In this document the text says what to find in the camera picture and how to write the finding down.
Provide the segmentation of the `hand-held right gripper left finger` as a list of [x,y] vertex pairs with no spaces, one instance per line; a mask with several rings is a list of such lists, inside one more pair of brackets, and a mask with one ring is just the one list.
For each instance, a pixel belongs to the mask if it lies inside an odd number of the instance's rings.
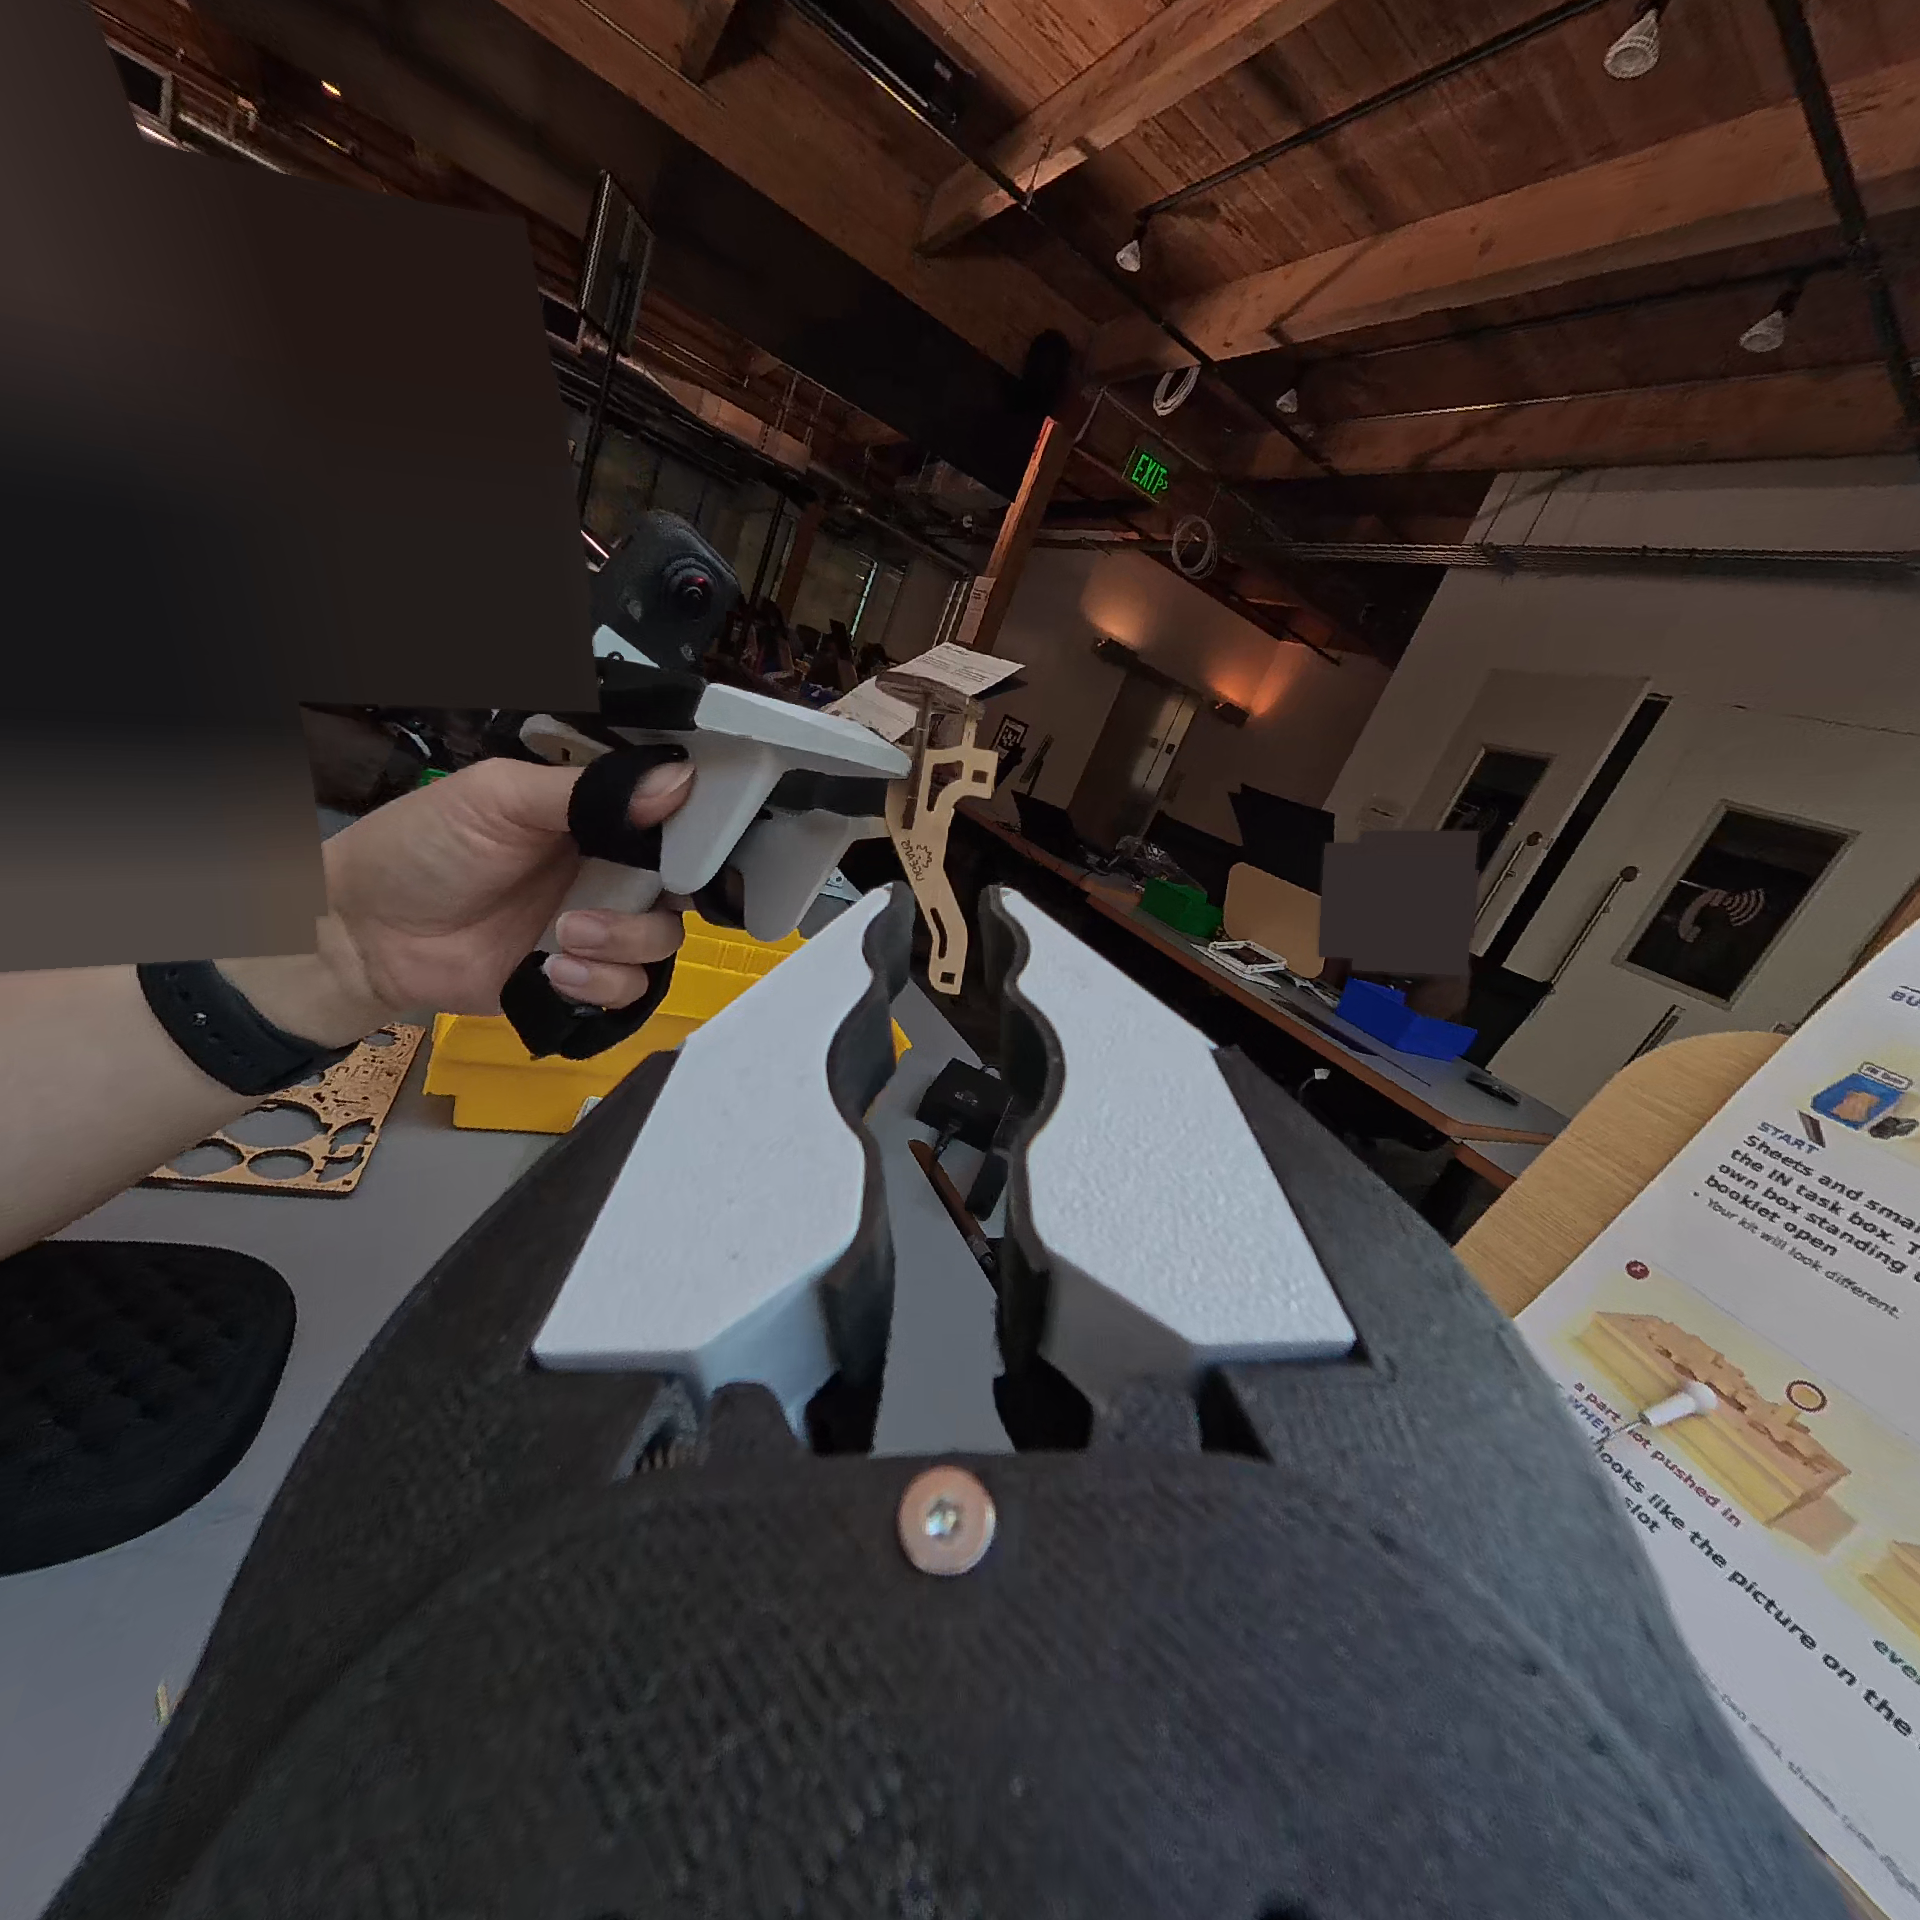
[[868,1455],[897,1304],[873,1101],[897,1075],[915,904],[866,893],[678,1050],[533,1359],[697,1401],[761,1385]]

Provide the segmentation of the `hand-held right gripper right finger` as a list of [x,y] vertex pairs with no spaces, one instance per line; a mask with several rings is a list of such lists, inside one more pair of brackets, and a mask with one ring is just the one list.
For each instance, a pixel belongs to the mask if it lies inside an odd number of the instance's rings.
[[1219,1048],[1006,885],[979,901],[1007,1108],[995,1405],[1077,1452],[1131,1387],[1197,1425],[1235,1365],[1339,1365],[1361,1335]]

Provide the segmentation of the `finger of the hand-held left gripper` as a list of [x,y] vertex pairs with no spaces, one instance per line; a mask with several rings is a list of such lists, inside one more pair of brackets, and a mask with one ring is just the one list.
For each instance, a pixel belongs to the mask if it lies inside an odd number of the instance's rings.
[[837,713],[706,685],[693,715],[697,787],[777,787],[789,776],[899,783],[909,757]]
[[740,927],[757,941],[793,933],[857,839],[857,818],[829,810],[772,811],[737,843]]

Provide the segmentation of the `wooden lever assembly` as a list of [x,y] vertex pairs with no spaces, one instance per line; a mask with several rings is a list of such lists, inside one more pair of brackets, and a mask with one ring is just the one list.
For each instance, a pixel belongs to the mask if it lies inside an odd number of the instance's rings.
[[905,708],[901,746],[909,760],[908,776],[890,787],[885,821],[927,929],[927,988],[956,997],[965,986],[969,927],[947,873],[947,851],[957,805],[990,801],[1001,761],[975,740],[983,708],[965,688],[899,667],[879,676],[879,693]]

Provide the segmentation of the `laser-cut wooden parts sheet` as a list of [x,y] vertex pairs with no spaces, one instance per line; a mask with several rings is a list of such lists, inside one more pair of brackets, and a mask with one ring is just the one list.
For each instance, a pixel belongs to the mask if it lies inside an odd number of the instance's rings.
[[426,1031],[387,1024],[341,1063],[258,1101],[143,1186],[346,1196],[364,1177]]

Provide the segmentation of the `person's left hand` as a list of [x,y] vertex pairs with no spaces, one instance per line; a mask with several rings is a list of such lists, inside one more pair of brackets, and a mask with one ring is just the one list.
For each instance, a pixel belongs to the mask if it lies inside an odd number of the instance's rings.
[[485,1018],[516,967],[572,1004],[634,1009],[683,944],[665,906],[565,907],[585,861],[572,834],[585,768],[487,760],[379,807],[326,842],[319,961],[355,1013]]

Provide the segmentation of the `long grey work table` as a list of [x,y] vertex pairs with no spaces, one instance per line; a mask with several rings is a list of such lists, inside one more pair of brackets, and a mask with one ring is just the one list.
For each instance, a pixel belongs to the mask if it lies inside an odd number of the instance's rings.
[[1247,1055],[1429,1221],[1457,1228],[1567,1127],[1554,1106],[1470,1063],[1383,1048],[1292,980],[1259,989],[1143,914],[1137,890],[1031,848],[986,805],[966,803],[963,817],[948,873],[966,906],[990,881],[1031,896],[1210,1040]]

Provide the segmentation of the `black power adapter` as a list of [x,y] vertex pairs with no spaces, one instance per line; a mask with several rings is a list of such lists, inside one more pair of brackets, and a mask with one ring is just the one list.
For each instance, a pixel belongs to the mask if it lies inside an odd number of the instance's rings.
[[1006,1146],[1018,1124],[1012,1093],[997,1075],[948,1060],[927,1084],[917,1120],[935,1135],[931,1148],[935,1167],[953,1141],[980,1155],[965,1208],[986,1223],[1007,1184]]

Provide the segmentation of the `yellow plastic bin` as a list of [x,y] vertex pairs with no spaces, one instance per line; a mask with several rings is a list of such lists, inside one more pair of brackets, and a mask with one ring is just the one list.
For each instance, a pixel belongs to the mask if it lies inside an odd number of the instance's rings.
[[505,1018],[438,1016],[422,1090],[452,1100],[460,1130],[559,1137],[593,1100],[651,1055],[676,1050],[805,944],[798,931],[769,944],[699,914],[685,914],[683,929],[667,995],[623,1042],[583,1063],[537,1060]]

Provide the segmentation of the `blue plastic bin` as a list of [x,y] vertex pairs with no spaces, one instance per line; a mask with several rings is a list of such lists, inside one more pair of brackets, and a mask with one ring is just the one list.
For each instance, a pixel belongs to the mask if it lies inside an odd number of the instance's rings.
[[1349,977],[1335,1016],[1383,1048],[1410,1059],[1452,1063],[1477,1042],[1477,1028],[1449,1020],[1419,1016],[1403,989],[1361,977]]

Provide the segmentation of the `hanging black monitor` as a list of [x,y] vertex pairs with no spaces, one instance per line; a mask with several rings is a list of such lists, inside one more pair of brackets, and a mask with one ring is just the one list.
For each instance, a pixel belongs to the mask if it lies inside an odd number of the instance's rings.
[[611,172],[602,172],[583,239],[577,307],[612,354],[623,354],[634,340],[653,248],[653,228],[634,196]]

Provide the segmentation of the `plywood board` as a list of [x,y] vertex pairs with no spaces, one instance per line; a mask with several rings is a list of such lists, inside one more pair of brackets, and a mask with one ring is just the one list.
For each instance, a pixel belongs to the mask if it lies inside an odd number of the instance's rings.
[[1627,1063],[1466,1231],[1457,1260],[1517,1316],[1783,1044],[1777,1031],[1718,1034]]

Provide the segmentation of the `black wrist watch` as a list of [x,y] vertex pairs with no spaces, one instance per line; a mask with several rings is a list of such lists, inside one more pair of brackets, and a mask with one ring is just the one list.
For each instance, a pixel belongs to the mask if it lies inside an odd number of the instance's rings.
[[134,984],[161,1031],[221,1088],[273,1098],[349,1059],[362,1040],[330,1048],[258,1013],[210,961],[149,962]]

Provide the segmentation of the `printed instruction sheet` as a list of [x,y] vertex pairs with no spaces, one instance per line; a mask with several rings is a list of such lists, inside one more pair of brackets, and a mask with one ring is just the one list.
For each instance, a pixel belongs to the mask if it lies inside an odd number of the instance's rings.
[[1519,1314],[1749,1759],[1917,1905],[1917,935]]

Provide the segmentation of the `black mesh pad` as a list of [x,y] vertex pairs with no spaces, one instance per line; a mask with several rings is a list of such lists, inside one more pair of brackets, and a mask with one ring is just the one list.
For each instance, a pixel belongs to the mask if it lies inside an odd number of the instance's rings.
[[50,1240],[3,1263],[3,1573],[127,1543],[251,1449],[297,1297],[251,1257]]

